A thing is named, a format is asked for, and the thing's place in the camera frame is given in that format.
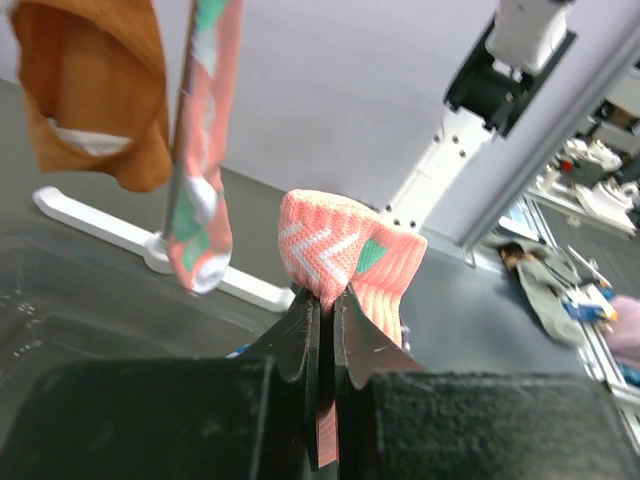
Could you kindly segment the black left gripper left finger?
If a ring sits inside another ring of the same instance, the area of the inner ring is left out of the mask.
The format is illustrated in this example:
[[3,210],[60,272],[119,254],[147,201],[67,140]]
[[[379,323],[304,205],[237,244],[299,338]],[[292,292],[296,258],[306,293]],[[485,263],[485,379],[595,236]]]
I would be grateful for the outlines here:
[[300,479],[315,443],[320,306],[302,292],[234,358],[91,360],[42,374],[5,479]]

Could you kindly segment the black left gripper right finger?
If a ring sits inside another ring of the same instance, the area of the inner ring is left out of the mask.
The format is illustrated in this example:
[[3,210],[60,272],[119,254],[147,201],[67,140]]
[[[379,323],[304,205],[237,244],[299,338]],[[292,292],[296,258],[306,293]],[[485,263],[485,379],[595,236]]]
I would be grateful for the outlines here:
[[334,305],[343,479],[635,479],[608,389],[571,375],[433,374],[363,313]]

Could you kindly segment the pink patterned sock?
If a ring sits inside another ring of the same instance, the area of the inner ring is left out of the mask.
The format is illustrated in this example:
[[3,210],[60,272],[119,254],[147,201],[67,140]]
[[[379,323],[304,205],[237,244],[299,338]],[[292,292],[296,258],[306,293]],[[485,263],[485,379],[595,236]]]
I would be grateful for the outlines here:
[[269,471],[293,479],[337,463],[343,479],[375,479],[385,457],[377,387],[420,370],[405,351],[399,307],[426,239],[347,197],[293,190],[278,244],[298,293],[240,355],[269,365],[260,436]]
[[230,263],[232,233],[221,163],[236,83],[243,1],[199,1],[190,38],[181,133],[181,184],[168,255],[182,286],[216,288]]

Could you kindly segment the orange beige sock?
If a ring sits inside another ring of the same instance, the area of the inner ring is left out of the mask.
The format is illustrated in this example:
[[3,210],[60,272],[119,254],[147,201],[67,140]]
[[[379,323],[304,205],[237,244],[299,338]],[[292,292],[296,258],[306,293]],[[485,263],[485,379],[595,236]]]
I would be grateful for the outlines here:
[[45,173],[94,171],[132,192],[168,178],[166,64],[150,1],[17,1],[27,131]]

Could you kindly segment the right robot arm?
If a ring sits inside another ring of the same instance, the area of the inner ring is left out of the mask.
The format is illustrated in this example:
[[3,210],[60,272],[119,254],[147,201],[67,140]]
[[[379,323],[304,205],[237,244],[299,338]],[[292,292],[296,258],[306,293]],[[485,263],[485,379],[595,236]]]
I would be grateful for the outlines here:
[[382,214],[417,231],[483,147],[506,138],[576,35],[570,1],[500,1],[451,80],[430,145]]

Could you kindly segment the clear plastic bin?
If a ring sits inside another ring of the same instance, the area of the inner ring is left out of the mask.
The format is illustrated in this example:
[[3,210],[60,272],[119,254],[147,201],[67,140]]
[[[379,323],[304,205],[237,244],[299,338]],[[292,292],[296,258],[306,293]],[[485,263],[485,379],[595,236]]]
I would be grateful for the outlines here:
[[196,298],[133,261],[44,238],[1,240],[1,423],[45,370],[84,358],[211,357],[276,315],[214,293]]

